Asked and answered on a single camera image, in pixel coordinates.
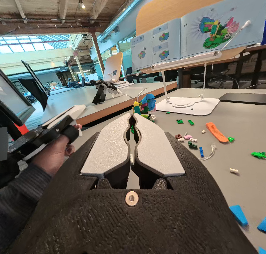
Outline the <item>skylight window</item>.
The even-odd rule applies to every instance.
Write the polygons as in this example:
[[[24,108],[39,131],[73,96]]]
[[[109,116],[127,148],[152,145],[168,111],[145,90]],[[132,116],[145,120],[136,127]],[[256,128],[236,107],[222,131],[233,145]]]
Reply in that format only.
[[[1,36],[0,53],[20,53],[72,47],[70,35]]]

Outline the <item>silver ventilation duct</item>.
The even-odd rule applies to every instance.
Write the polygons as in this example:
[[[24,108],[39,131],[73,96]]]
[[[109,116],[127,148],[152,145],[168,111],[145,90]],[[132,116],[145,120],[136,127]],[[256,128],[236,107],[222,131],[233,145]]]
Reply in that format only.
[[[135,9],[142,0],[126,0],[119,8],[118,14],[113,18],[108,27],[98,37],[98,42],[105,42],[105,39],[111,32]]]

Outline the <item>wooden support post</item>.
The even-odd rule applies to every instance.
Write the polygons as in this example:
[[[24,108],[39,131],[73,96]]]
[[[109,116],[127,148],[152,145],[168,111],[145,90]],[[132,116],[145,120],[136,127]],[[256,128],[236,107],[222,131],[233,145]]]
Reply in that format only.
[[[105,67],[104,67],[104,63],[103,63],[103,60],[102,60],[102,56],[101,56],[101,53],[100,53],[100,49],[99,49],[99,46],[98,46],[98,41],[97,41],[97,37],[95,35],[95,32],[91,32],[91,37],[92,37],[92,42],[93,42],[93,45],[94,45],[94,48],[95,48],[95,51],[96,51],[97,60],[98,60],[102,75],[104,76]]]

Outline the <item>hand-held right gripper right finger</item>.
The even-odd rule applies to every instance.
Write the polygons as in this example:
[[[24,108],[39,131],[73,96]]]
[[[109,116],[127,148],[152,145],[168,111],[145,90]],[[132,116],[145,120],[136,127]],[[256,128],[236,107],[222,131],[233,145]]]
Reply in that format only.
[[[157,179],[185,175],[174,144],[162,128],[139,114],[133,114],[132,124],[136,142],[132,170],[140,189],[152,189]]]

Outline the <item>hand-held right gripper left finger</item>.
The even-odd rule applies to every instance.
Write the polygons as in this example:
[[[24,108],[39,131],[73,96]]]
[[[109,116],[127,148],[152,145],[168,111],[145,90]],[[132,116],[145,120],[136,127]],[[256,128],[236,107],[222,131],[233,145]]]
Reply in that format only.
[[[130,172],[130,129],[132,114],[107,124],[98,134],[81,175],[107,179],[114,189],[126,189]]]

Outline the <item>computer monitor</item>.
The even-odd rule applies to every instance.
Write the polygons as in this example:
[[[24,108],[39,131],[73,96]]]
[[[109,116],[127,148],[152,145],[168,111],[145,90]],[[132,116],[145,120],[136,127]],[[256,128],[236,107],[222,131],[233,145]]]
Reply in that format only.
[[[43,111],[45,111],[50,92],[40,82],[40,80],[38,79],[32,68],[30,67],[30,65],[27,62],[24,62],[23,60],[21,60],[21,62],[26,67],[32,78],[30,79],[18,78],[18,81],[40,102]]]
[[[17,126],[22,126],[35,111],[32,104],[2,70],[0,70],[0,102],[1,111]]]

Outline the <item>orange brick separator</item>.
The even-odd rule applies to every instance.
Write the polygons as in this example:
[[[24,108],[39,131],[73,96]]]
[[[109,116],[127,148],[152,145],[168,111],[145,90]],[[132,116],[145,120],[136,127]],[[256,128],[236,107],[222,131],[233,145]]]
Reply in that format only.
[[[229,142],[228,138],[226,138],[216,127],[216,125],[212,122],[206,123],[207,129],[211,132],[211,134],[219,141],[219,142]]]

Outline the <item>idle black hand-held gripper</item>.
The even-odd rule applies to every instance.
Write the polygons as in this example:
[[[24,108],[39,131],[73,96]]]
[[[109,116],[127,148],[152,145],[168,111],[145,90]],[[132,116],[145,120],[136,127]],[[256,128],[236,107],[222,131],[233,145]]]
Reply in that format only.
[[[115,98],[117,94],[123,95],[123,93],[110,82],[106,82],[103,80],[90,80],[90,84],[95,86],[97,89],[97,93],[92,101],[94,104],[102,103],[106,100],[107,91],[111,93],[112,98]]]

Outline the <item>person's left hand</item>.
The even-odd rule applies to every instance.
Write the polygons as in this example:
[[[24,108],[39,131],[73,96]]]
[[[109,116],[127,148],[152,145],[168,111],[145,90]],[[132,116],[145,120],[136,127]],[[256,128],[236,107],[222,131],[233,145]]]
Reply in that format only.
[[[31,161],[50,176],[55,176],[63,165],[65,157],[70,157],[75,152],[75,147],[69,143],[66,135],[60,135],[57,140],[45,146]]]

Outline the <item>transparent lego antenna piece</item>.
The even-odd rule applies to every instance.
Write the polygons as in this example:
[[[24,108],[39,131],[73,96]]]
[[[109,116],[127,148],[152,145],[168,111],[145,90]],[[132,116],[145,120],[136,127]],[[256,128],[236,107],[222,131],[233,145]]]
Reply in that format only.
[[[215,153],[215,150],[216,150],[216,145],[214,144],[214,143],[212,143],[211,144],[211,149],[212,149],[212,151],[211,151],[211,153],[208,155],[208,156],[204,156],[204,158],[198,158],[200,161],[205,161],[205,160],[208,160],[208,159],[210,159],[213,155],[214,155],[214,153]]]

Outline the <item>light blue instruction booklet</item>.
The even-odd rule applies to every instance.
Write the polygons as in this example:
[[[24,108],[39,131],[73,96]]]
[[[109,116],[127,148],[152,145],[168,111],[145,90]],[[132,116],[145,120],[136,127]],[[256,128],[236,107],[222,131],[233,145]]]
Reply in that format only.
[[[265,0],[223,0],[131,39],[132,70],[262,41]]]

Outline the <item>brown wooden table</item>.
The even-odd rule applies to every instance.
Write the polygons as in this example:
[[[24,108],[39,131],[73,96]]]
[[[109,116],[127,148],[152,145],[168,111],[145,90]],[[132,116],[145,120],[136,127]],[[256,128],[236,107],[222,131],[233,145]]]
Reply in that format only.
[[[260,43],[238,48],[240,53],[226,52],[221,60],[192,64],[178,70],[178,88],[225,88],[226,82],[232,89],[252,89],[265,86],[265,45]]]

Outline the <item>person's left forearm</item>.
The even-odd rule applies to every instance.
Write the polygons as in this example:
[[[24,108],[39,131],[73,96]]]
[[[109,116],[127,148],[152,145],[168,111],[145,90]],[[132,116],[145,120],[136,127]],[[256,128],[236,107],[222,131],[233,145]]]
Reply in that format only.
[[[36,165],[29,165],[1,192],[0,251],[6,253],[24,229],[52,177]]]

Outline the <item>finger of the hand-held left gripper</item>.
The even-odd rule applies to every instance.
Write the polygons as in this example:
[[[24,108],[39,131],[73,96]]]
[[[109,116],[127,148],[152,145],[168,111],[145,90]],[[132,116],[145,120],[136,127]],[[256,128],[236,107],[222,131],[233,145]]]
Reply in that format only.
[[[84,112],[86,106],[83,104],[81,105],[74,105],[70,107],[69,109],[61,112],[60,114],[56,115],[55,117],[51,118],[50,120],[47,121],[47,126],[54,126],[58,122],[60,122],[62,119],[64,119],[66,116],[70,116],[72,120],[76,120],[78,116],[82,112]]]
[[[42,124],[42,132],[60,132],[68,126],[74,118],[70,115],[59,115]]]

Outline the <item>lego butterfly model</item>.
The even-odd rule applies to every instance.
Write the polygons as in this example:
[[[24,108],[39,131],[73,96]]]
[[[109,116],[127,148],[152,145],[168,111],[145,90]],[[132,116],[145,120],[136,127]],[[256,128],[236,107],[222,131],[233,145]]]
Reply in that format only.
[[[142,100],[139,100],[139,96],[148,89],[148,87],[144,88],[137,96],[137,99],[134,100],[131,96],[122,93],[124,96],[128,96],[133,101],[132,113],[139,114],[142,117],[150,120],[151,122],[155,122],[155,115],[152,114],[156,111],[156,100],[155,96],[152,93],[146,94]]]

